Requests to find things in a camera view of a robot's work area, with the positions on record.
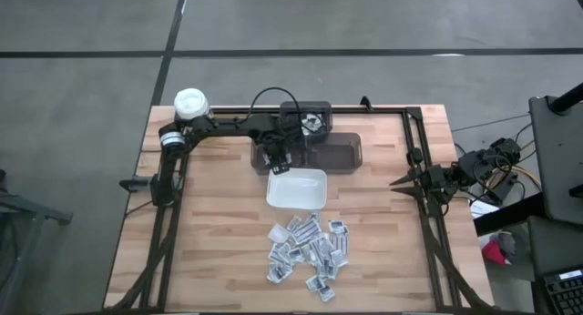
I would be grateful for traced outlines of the black keyboard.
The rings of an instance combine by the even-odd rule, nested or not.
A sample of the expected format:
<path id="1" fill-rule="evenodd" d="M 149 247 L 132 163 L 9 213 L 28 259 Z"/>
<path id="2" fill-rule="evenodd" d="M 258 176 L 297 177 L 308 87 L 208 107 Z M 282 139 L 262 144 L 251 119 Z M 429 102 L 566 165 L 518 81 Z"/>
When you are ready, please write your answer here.
<path id="1" fill-rule="evenodd" d="M 543 287 L 554 315 L 583 315 L 583 268 L 549 273 Z"/>

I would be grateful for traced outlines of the white paper sheet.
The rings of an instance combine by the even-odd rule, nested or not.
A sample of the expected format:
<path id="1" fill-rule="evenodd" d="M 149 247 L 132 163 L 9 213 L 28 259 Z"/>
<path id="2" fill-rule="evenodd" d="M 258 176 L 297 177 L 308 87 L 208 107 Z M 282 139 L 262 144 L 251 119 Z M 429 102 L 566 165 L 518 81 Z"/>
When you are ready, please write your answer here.
<path id="1" fill-rule="evenodd" d="M 469 209 L 472 218 L 477 219 L 486 214 L 498 211 L 499 207 L 475 199 L 469 202 Z"/>

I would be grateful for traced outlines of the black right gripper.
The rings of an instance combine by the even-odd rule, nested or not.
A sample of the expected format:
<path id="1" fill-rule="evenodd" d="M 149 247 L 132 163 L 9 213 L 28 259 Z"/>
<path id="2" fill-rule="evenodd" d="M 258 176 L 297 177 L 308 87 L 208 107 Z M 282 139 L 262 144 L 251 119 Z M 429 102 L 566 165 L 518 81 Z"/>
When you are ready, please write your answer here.
<path id="1" fill-rule="evenodd" d="M 414 181 L 418 186 L 392 188 L 393 192 L 405 194 L 415 199 L 425 199 L 428 212 L 431 216 L 444 216 L 449 210 L 449 202 L 456 193 L 455 171 L 453 168 L 444 168 L 445 182 L 432 185 L 427 175 L 427 168 L 421 169 L 424 160 L 420 148 L 413 148 L 406 154 L 407 162 L 412 167 L 401 178 L 390 183 L 390 186 L 402 185 Z"/>

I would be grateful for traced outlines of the plain white packet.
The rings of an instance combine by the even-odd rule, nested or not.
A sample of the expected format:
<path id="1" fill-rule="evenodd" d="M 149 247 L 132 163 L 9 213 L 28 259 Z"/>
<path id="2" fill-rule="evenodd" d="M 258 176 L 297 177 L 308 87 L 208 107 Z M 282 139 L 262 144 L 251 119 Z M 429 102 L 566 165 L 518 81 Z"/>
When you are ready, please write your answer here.
<path id="1" fill-rule="evenodd" d="M 283 244 L 289 239 L 290 235 L 290 231 L 285 227 L 280 224 L 275 224 L 268 233 L 268 239 L 273 243 Z"/>

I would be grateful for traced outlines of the white plastic bin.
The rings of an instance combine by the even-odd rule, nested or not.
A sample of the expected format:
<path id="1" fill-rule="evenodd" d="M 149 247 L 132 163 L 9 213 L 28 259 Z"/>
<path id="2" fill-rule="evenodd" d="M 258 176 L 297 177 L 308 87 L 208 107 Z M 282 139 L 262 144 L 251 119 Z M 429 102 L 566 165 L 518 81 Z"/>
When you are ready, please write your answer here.
<path id="1" fill-rule="evenodd" d="M 268 176 L 266 201 L 273 208 L 321 210 L 327 202 L 327 174 L 320 169 L 291 168 Z"/>

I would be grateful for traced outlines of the red cloth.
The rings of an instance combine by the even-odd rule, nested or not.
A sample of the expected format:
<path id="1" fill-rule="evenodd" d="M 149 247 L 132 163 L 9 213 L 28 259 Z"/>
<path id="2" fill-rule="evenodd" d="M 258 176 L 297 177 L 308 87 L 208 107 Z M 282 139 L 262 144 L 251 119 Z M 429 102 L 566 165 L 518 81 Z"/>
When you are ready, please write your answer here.
<path id="1" fill-rule="evenodd" d="M 481 248 L 481 252 L 485 260 L 491 261 L 501 266 L 508 264 L 508 261 L 503 255 L 499 244 L 494 240 L 488 241 L 485 246 Z"/>

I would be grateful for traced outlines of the blue-striped white bandage packet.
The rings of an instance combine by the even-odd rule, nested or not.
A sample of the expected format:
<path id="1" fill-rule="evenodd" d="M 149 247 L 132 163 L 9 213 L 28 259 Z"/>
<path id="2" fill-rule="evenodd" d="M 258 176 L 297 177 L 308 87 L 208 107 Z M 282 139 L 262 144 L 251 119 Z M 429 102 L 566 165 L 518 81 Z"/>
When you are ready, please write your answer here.
<path id="1" fill-rule="evenodd" d="M 321 232 L 322 229 L 319 222 L 315 218 L 310 218 L 294 230 L 291 236 L 296 244 L 301 245 Z"/>

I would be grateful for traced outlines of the small translucent grey bin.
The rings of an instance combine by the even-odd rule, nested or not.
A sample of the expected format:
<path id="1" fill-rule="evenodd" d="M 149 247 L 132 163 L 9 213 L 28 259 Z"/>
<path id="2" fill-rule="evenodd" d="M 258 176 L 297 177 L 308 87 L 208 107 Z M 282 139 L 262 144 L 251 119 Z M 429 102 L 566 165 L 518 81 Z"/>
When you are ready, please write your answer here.
<path id="1" fill-rule="evenodd" d="M 311 143 L 320 143 L 327 139 L 332 131 L 332 105 L 327 101 L 300 101 L 295 104 L 293 101 L 286 101 L 281 103 L 280 116 L 283 118 L 290 118 L 292 120 L 307 118 L 311 121 L 313 115 L 318 115 L 322 118 L 325 127 L 317 132 L 305 135 L 306 139 Z"/>

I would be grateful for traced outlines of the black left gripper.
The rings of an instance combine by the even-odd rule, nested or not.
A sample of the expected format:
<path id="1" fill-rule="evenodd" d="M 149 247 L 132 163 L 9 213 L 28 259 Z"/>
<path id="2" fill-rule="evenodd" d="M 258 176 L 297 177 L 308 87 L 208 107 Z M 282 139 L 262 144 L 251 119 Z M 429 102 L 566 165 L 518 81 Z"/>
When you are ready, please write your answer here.
<path id="1" fill-rule="evenodd" d="M 260 147 L 263 150 L 265 165 L 271 166 L 281 162 L 292 165 L 292 151 L 305 142 L 300 121 L 277 122 L 273 130 L 260 135 Z"/>

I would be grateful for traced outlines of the grey metal stand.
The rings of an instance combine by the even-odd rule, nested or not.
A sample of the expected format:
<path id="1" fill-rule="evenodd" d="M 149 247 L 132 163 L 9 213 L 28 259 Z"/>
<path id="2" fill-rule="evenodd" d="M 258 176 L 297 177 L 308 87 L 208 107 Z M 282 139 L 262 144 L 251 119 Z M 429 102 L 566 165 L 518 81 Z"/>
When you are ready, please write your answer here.
<path id="1" fill-rule="evenodd" d="M 69 225 L 73 214 L 41 205 L 6 188 L 6 172 L 0 169 L 0 247 L 4 224 L 10 228 L 14 246 L 14 260 L 6 275 L 0 279 L 0 315 L 9 315 L 17 302 L 25 271 L 40 237 L 43 224 L 54 220 L 58 225 Z"/>

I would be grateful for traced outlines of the yellow white Lysol wipes canister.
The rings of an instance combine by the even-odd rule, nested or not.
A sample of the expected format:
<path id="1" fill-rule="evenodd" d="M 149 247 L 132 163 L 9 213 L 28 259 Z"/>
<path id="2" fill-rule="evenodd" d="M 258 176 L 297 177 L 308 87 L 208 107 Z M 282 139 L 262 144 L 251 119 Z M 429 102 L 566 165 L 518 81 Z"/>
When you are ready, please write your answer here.
<path id="1" fill-rule="evenodd" d="M 177 120 L 214 117 L 209 100 L 197 88 L 186 88 L 179 91 L 174 98 L 174 109 Z"/>

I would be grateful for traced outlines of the large translucent grey bin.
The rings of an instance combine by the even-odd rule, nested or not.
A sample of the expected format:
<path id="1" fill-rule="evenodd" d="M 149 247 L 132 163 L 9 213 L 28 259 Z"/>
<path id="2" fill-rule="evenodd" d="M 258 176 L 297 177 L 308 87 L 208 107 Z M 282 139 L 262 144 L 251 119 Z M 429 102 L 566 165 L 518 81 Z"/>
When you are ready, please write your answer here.
<path id="1" fill-rule="evenodd" d="M 363 163 L 361 138 L 356 133 L 330 133 L 320 143 L 305 138 L 301 147 L 292 151 L 291 168 L 320 169 L 327 174 L 351 174 Z M 263 150 L 251 143 L 251 166 L 259 175 L 271 170 L 265 165 Z"/>

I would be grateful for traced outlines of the dark grey side desk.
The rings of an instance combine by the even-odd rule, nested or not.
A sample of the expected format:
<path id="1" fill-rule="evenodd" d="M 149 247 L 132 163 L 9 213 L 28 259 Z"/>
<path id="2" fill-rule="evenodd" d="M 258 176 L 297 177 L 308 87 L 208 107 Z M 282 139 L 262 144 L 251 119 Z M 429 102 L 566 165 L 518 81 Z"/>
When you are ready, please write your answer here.
<path id="1" fill-rule="evenodd" d="M 547 216 L 583 225 L 583 82 L 528 105 Z"/>

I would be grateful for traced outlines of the black power box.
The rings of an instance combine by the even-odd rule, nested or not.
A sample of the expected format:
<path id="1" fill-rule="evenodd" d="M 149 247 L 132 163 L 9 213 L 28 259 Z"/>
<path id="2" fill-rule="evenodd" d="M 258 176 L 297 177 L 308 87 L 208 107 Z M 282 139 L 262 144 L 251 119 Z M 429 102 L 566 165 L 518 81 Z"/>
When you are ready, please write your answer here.
<path id="1" fill-rule="evenodd" d="M 486 192 L 486 197 L 495 205 L 502 205 L 514 185 L 518 182 L 518 174 L 503 175 L 493 187 Z"/>

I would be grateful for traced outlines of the black bracket on table edge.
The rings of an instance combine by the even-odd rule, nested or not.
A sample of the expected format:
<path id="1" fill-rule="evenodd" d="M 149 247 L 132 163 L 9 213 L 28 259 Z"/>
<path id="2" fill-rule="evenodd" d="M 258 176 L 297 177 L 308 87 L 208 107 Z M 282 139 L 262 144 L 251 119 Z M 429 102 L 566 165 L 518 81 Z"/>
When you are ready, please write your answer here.
<path id="1" fill-rule="evenodd" d="M 132 178 L 122 179 L 118 184 L 128 193 L 134 193 L 149 189 L 151 177 L 133 176 Z"/>

